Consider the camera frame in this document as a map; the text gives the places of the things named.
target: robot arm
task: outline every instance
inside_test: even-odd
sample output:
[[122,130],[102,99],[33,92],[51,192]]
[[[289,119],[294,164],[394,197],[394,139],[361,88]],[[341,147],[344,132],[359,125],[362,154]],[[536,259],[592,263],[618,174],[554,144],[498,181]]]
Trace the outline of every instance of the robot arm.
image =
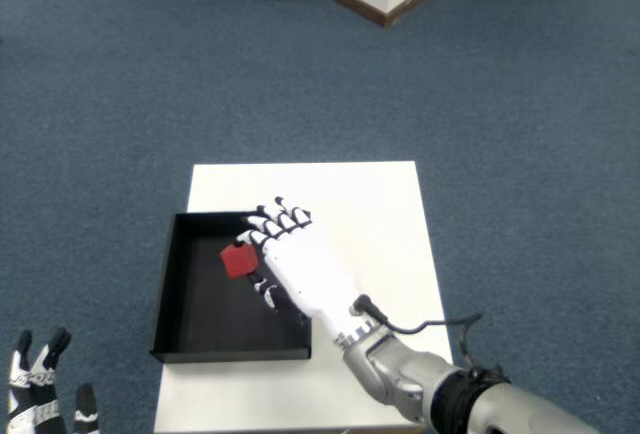
[[255,245],[293,304],[323,322],[351,372],[377,401],[439,434],[597,434],[512,386],[500,370],[465,371],[434,354],[413,351],[393,335],[375,306],[359,309],[356,301],[368,298],[360,296],[308,211],[276,198],[258,212],[247,218],[251,229],[238,242]]
[[415,352],[385,327],[347,347],[343,359],[374,399],[439,434],[598,434],[501,373]]

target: white robotic hand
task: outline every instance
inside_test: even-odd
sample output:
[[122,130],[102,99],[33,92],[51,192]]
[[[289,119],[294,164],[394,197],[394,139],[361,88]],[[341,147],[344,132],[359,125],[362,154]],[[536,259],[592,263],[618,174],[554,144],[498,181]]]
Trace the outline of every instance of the white robotic hand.
[[298,309],[319,318],[337,343],[371,331],[367,316],[352,314],[359,292],[351,272],[309,211],[278,197],[258,212],[246,219],[253,229],[238,241],[256,246]]

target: gray carpet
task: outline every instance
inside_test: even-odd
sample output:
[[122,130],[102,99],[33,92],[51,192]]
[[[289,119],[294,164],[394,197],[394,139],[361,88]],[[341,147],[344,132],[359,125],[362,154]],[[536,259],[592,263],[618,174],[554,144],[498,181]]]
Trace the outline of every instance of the gray carpet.
[[150,432],[147,353],[194,163],[415,159],[447,315],[603,432],[640,415],[640,0],[0,0],[0,366],[75,338],[107,434]]

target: white tabletop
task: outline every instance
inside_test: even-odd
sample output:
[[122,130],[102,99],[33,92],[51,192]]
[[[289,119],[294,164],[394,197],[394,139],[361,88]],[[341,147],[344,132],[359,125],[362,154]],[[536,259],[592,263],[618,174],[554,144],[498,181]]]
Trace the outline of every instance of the white tabletop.
[[[413,162],[196,165],[188,210],[252,210],[278,195],[312,211],[391,322],[442,319]],[[444,327],[403,340],[451,361]],[[308,361],[165,365],[155,432],[410,425],[364,392],[317,322],[312,351]]]

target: robotic hand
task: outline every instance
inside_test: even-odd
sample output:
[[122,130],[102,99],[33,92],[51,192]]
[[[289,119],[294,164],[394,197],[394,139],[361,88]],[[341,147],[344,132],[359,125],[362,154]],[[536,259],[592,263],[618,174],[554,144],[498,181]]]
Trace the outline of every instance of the robotic hand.
[[363,388],[377,401],[394,405],[407,419],[439,434],[598,434],[544,399],[511,385],[499,368],[468,370],[428,352],[416,352],[393,331],[417,332],[391,325],[331,248],[308,211],[276,198],[247,218],[252,229],[238,237],[263,255],[290,300],[319,318]]
[[[60,417],[55,380],[58,359],[69,342],[69,332],[64,328],[56,330],[30,367],[27,351],[31,346],[31,332],[22,332],[9,371],[7,434],[67,433],[64,421]],[[99,434],[98,411],[90,384],[83,384],[76,392],[73,432]]]

